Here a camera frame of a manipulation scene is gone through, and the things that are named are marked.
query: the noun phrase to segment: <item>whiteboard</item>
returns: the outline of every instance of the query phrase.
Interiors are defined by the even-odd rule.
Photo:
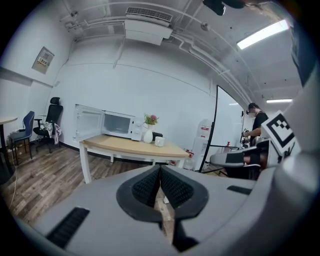
[[[239,147],[244,124],[244,109],[222,88],[218,86],[215,124],[211,145]],[[213,147],[215,153],[221,148]]]

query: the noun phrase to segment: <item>air conditioner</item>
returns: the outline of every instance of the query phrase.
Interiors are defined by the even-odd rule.
[[[127,19],[124,21],[127,39],[161,45],[163,39],[168,39],[172,33],[169,28],[172,15],[147,9],[129,7],[126,10]]]

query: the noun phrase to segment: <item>black office chair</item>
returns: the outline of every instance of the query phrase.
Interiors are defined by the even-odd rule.
[[[48,114],[45,119],[46,122],[52,123],[52,135],[54,135],[56,133],[55,124],[57,124],[58,119],[64,109],[64,107],[59,104],[59,100],[60,100],[59,97],[53,97],[50,100],[51,105],[49,106]],[[39,147],[42,147],[43,145],[47,145],[47,147],[49,148],[49,152],[52,153],[52,150],[49,146],[49,143],[51,141],[49,133],[47,130],[42,130],[40,128],[40,126],[41,126],[40,121],[42,121],[42,119],[37,118],[34,120],[38,122],[38,127],[33,129],[34,133],[37,135],[43,136],[43,139],[41,140],[40,145],[38,145],[35,148],[35,151],[38,152]]]

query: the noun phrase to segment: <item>flower vase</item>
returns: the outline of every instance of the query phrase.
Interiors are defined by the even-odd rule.
[[[151,143],[154,135],[152,134],[152,130],[154,128],[155,125],[152,124],[148,124],[148,130],[145,132],[144,136],[143,136],[143,142],[145,143]]]

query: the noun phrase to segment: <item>microwave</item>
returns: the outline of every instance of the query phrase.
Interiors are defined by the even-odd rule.
[[[73,140],[82,141],[99,134],[106,134],[140,141],[144,121],[143,117],[76,104]]]

